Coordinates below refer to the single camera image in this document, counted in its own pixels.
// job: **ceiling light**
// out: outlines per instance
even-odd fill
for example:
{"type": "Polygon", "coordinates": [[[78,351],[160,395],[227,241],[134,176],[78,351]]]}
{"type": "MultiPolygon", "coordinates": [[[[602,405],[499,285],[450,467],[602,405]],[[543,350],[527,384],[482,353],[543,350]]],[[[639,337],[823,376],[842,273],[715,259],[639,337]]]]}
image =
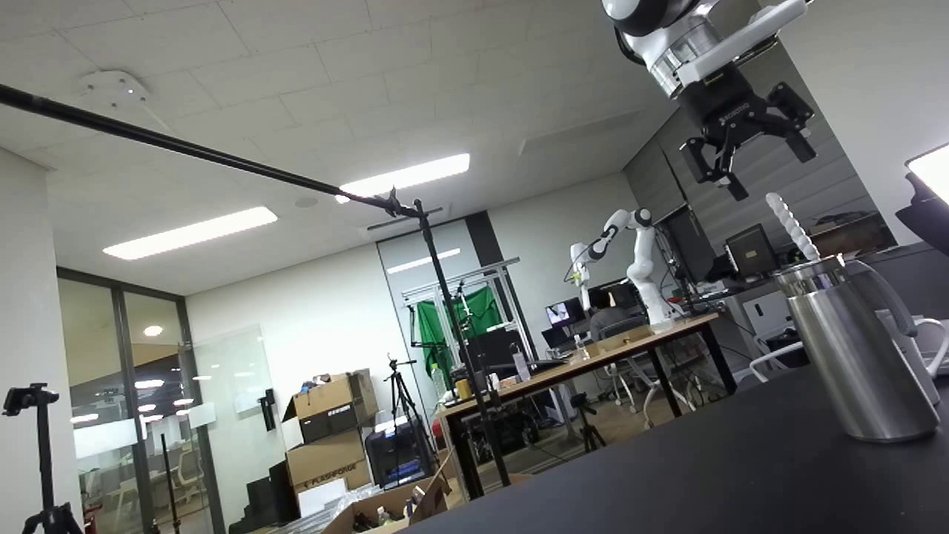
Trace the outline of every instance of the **ceiling light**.
{"type": "MultiPolygon", "coordinates": [[[[380,174],[379,176],[366,178],[365,180],[345,183],[340,186],[340,189],[361,197],[371,197],[373,195],[388,193],[393,187],[403,189],[412,185],[426,183],[427,181],[439,180],[461,174],[468,170],[470,163],[470,154],[458,154],[457,156],[442,158],[441,160],[380,174]]],[[[337,195],[336,201],[342,204],[349,202],[349,199],[337,195]]]]}
{"type": "Polygon", "coordinates": [[[934,148],[906,162],[933,193],[949,202],[949,144],[934,148]]]}
{"type": "Polygon", "coordinates": [[[95,421],[99,419],[98,413],[87,413],[86,415],[77,415],[75,417],[69,418],[69,422],[73,425],[78,425],[79,423],[88,423],[89,421],[95,421]]]}
{"type": "Polygon", "coordinates": [[[135,383],[135,389],[151,390],[152,388],[160,388],[164,383],[164,380],[140,380],[135,383]]]}
{"type": "MultiPolygon", "coordinates": [[[[438,253],[438,259],[445,259],[447,257],[457,256],[461,254],[461,249],[453,248],[452,250],[446,250],[445,252],[438,253]]],[[[415,261],[409,261],[408,263],[403,263],[402,265],[396,265],[395,267],[389,267],[385,270],[386,273],[394,275],[395,273],[401,273],[402,271],[408,271],[420,265],[425,265],[426,263],[431,263],[432,257],[421,257],[415,261]]]]}
{"type": "Polygon", "coordinates": [[[109,256],[122,259],[139,259],[140,257],[152,256],[209,239],[250,230],[275,220],[277,220],[277,216],[273,215],[273,212],[263,206],[258,206],[217,219],[189,224],[175,230],[106,247],[102,251],[109,256]]]}

